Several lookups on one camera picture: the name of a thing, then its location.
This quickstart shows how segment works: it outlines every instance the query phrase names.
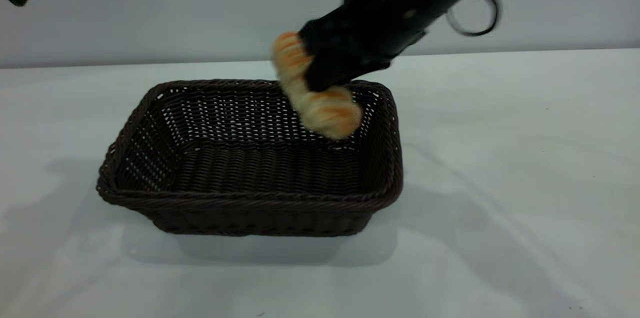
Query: wicker basket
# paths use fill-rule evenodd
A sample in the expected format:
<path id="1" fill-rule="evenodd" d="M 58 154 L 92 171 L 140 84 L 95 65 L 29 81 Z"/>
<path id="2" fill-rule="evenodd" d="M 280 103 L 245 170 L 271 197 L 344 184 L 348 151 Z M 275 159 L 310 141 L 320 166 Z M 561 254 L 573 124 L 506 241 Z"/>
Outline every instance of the wicker basket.
<path id="1" fill-rule="evenodd" d="M 276 81 L 160 84 L 109 147 L 97 190 L 174 234 L 356 234 L 398 198 L 403 172 L 391 92 L 348 87 L 363 124 L 332 141 L 302 127 Z"/>

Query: white table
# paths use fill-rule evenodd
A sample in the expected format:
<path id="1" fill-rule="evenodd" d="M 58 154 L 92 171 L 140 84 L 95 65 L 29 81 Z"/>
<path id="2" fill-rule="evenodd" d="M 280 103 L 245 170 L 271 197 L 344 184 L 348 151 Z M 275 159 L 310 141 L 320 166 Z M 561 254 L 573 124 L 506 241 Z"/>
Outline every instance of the white table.
<path id="1" fill-rule="evenodd" d="M 0 70 L 2 318 L 640 317 L 640 49 L 400 58 L 405 188 L 346 238 L 172 236 L 98 167 L 153 85 L 268 62 Z"/>

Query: metal ring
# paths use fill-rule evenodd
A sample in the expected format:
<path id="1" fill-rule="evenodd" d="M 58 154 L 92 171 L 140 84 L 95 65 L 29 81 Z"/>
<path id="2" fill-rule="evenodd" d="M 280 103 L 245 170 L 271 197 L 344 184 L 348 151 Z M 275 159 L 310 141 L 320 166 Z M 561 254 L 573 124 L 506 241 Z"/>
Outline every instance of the metal ring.
<path id="1" fill-rule="evenodd" d="M 491 33 L 491 31 L 493 31 L 496 28 L 496 26 L 498 26 L 498 22 L 500 22 L 500 17 L 502 14 L 501 5 L 500 5 L 500 0 L 486 0 L 486 1 L 493 8 L 493 21 L 491 22 L 489 27 L 487 27 L 487 29 L 483 29 L 481 31 L 468 31 L 464 29 L 460 25 L 460 23 L 456 20 L 456 17 L 453 15 L 453 9 L 449 9 L 448 11 L 446 11 L 446 21 L 451 26 L 451 28 L 453 28 L 454 31 L 462 34 L 463 36 L 480 37 L 480 36 L 484 36 L 487 33 Z"/>

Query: woven pattern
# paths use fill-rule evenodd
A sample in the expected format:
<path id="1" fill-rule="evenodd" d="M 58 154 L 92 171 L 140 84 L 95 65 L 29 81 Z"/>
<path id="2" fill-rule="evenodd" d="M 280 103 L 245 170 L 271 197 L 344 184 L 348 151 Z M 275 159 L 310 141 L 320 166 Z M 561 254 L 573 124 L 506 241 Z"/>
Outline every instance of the woven pattern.
<path id="1" fill-rule="evenodd" d="M 172 81 L 152 88 L 100 168 L 106 202 L 174 234 L 345 236 L 402 190 L 391 92 L 347 86 L 361 127 L 306 130 L 276 81 Z"/>

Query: robotic arm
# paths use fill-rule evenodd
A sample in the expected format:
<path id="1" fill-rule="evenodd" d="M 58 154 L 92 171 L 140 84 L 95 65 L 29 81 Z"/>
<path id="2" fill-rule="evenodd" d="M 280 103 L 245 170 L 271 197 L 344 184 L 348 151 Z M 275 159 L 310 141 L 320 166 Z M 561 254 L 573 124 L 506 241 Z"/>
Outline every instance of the robotic arm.
<path id="1" fill-rule="evenodd" d="M 23 6 L 27 0 L 9 0 Z M 315 56 L 305 78 L 312 91 L 324 91 L 334 84 L 376 70 L 386 69 L 391 60 L 426 35 L 426 28 L 459 0 L 344 0 L 327 15 L 306 23 L 299 35 L 306 52 Z M 497 0 L 491 31 L 499 18 Z M 460 32 L 452 15 L 447 16 Z"/>

